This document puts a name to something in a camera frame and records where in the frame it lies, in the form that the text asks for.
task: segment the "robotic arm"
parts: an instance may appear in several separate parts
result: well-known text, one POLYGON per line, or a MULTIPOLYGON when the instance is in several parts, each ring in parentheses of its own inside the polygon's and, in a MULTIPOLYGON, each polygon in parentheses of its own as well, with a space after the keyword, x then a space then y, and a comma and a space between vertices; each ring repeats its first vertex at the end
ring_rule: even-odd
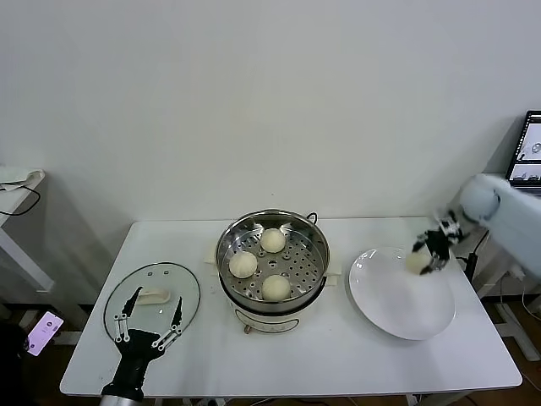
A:
POLYGON ((445 266, 448 248, 465 238, 461 225, 471 223, 487 228, 494 241, 527 272, 541 279, 541 200, 513 189, 502 178, 485 174, 466 183, 458 210, 449 211, 448 217, 440 220, 438 230, 419 236, 413 252, 426 246, 432 258, 421 274, 445 266))

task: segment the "white bun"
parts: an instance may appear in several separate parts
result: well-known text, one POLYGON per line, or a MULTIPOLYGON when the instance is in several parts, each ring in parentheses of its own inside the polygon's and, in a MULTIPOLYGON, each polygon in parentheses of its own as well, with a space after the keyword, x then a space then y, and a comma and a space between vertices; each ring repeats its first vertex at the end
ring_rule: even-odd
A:
POLYGON ((229 261, 229 272, 240 279, 251 277, 257 270, 257 258, 251 252, 240 251, 229 261))
POLYGON ((286 246, 286 236, 278 228, 268 228, 261 234, 263 250, 275 254, 286 246))
POLYGON ((281 302, 291 297, 289 281, 281 275, 270 275, 263 281, 263 299, 281 302))

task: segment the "power cord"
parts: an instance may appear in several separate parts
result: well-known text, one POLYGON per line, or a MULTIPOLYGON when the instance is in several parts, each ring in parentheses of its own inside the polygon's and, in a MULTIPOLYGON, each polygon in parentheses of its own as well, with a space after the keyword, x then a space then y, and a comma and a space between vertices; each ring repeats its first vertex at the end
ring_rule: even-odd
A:
POLYGON ((35 190, 33 190, 33 189, 31 189, 31 188, 27 188, 27 187, 24 186, 24 185, 21 185, 21 187, 22 187, 22 188, 25 188, 26 190, 29 190, 29 192, 31 192, 31 193, 33 193, 34 195, 37 196, 37 197, 36 197, 36 200, 34 201, 34 203, 32 203, 32 205, 31 205, 28 209, 23 210, 23 211, 21 211, 21 212, 19 212, 19 213, 7 213, 7 212, 5 212, 5 211, 0 211, 0 214, 4 214, 4 215, 6 215, 6 216, 22 216, 23 214, 26 214, 26 213, 28 213, 30 210, 32 210, 32 209, 34 208, 35 205, 37 205, 37 202, 40 201, 40 199, 41 199, 41 195, 40 195, 38 192, 36 192, 35 190))
POLYGON ((481 243, 489 236, 490 234, 490 231, 487 230, 484 232, 483 234, 483 237, 481 237, 481 239, 477 242, 477 245, 475 246, 475 249, 473 249, 473 253, 474 254, 477 254, 477 250, 479 249, 479 246, 481 245, 481 243))
POLYGON ((479 406, 477 402, 475 402, 472 397, 470 396, 465 396, 464 398, 466 398, 467 400, 469 400, 471 403, 473 403, 475 406, 479 406))
MULTIPOLYGON (((507 309, 503 306, 504 304, 504 289, 503 289, 503 280, 504 278, 501 278, 500 279, 500 305, 501 305, 501 309, 509 316, 509 318, 513 321, 513 323, 515 323, 517 326, 519 326, 520 328, 522 328, 522 326, 518 323, 518 321, 515 321, 515 317, 513 315, 510 315, 508 312, 507 312, 507 309)), ((524 306, 524 309, 526 309, 526 311, 528 313, 530 313, 530 310, 528 310, 526 308, 526 306, 524 305, 524 292, 526 292, 526 286, 523 284, 523 289, 522 289, 522 306, 524 306)), ((522 376, 524 376, 526 378, 526 380, 528 382, 530 382, 530 385, 533 386, 533 388, 538 391, 538 392, 541 392, 541 389, 539 387, 537 387, 533 382, 532 380, 530 379, 530 377, 528 375, 526 375, 524 372, 522 372, 521 370, 518 370, 522 376)))
MULTIPOLYGON (((324 402, 322 400, 311 401, 311 400, 303 400, 300 398, 267 398, 267 399, 263 399, 258 402, 252 403, 250 404, 250 406, 256 406, 258 404, 264 404, 264 403, 271 403, 271 402, 274 402, 275 400, 282 400, 282 399, 287 399, 293 402, 299 402, 299 403, 305 403, 305 404, 318 404, 318 405, 323 405, 323 406, 330 406, 327 402, 324 402)), ((351 398, 347 398, 347 399, 349 399, 350 402, 355 404, 355 406, 358 406, 357 403, 353 399, 351 398)))
POLYGON ((538 321, 541 321, 541 319, 539 317, 537 317, 534 313, 532 313, 528 307, 526 307, 526 304, 524 303, 524 294, 526 293, 526 284, 525 283, 522 283, 522 307, 524 308, 525 311, 527 311, 527 313, 533 317, 535 320, 538 320, 538 321))

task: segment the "black cable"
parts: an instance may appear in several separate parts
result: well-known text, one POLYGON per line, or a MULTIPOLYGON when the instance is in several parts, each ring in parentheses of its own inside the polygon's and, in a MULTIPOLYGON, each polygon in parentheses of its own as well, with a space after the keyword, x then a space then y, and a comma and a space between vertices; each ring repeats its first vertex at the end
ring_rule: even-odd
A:
POLYGON ((324 402, 322 400, 310 401, 310 400, 302 400, 302 399, 296 399, 296 398, 292 398, 292 400, 295 402, 306 403, 306 404, 324 404, 325 406, 330 406, 327 402, 324 402))
POLYGON ((330 406, 327 402, 324 402, 322 400, 314 400, 314 401, 310 401, 310 400, 303 400, 303 399, 299 399, 299 398, 272 398, 272 399, 264 399, 264 400, 260 400, 259 402, 255 402, 255 403, 252 403, 250 406, 255 406, 255 405, 261 405, 261 404, 266 404, 266 403, 272 403, 276 400, 292 400, 293 402, 299 402, 299 403, 306 403, 306 404, 319 404, 319 405, 324 405, 324 406, 330 406))
POLYGON ((32 210, 34 208, 35 205, 37 205, 37 202, 40 201, 41 199, 41 195, 36 192, 35 190, 31 189, 31 188, 27 188, 26 186, 24 185, 21 185, 22 188, 25 188, 26 190, 29 190, 31 193, 35 194, 37 196, 36 198, 36 201, 34 203, 32 203, 32 206, 30 206, 28 209, 26 210, 23 210, 22 212, 20 213, 6 213, 5 211, 0 211, 0 214, 5 214, 6 216, 22 216, 23 214, 26 214, 28 213, 30 210, 32 210))
POLYGON ((471 397, 465 396, 464 398, 466 398, 467 400, 469 400, 470 402, 472 402, 475 406, 479 406, 478 403, 475 402, 471 397))
POLYGON ((477 243, 477 245, 475 246, 475 249, 473 250, 473 253, 474 254, 477 254, 477 250, 479 249, 479 247, 481 246, 481 243, 484 241, 484 239, 486 239, 487 237, 489 236, 489 230, 485 231, 484 234, 483 234, 483 237, 481 237, 481 239, 479 240, 479 242, 477 243))

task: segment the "wooden floor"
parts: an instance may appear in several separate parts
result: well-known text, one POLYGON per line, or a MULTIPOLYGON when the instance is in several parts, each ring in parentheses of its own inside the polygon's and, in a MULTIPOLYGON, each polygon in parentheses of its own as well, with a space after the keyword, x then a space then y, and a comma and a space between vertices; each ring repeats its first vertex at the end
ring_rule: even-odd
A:
MULTIPOLYGON (((533 319, 522 308, 520 302, 510 302, 518 320, 527 330, 530 338, 538 349, 541 350, 541 321, 533 319)), ((485 305, 494 322, 500 322, 500 318, 491 304, 485 305)), ((519 369, 526 374, 538 387, 541 387, 541 362, 528 362, 522 356, 520 349, 513 339, 504 339, 505 345, 511 352, 513 359, 519 369)), ((61 347, 49 345, 39 357, 29 356, 25 360, 25 378, 29 383, 29 389, 34 399, 41 406, 91 406, 99 404, 98 398, 75 398, 62 395, 58 386, 62 379, 63 372, 68 366, 69 359, 73 352, 72 347, 61 347)), ((456 406, 539 406, 541 405, 541 392, 536 391, 533 386, 524 379, 519 387, 499 391, 474 392, 471 399, 463 398, 454 403, 456 406)), ((229 406, 249 406, 258 399, 234 399, 229 406)), ((325 399, 302 399, 304 401, 321 403, 314 406, 353 406, 348 398, 325 398, 325 399)), ((403 396, 385 396, 353 399, 357 406, 402 406, 407 405, 403 396)), ((153 400, 147 399, 145 404, 153 404, 153 400)), ((168 399, 163 402, 165 406, 180 405, 180 400, 168 399)), ((262 406, 303 406, 296 399, 280 399, 265 403, 262 406)))

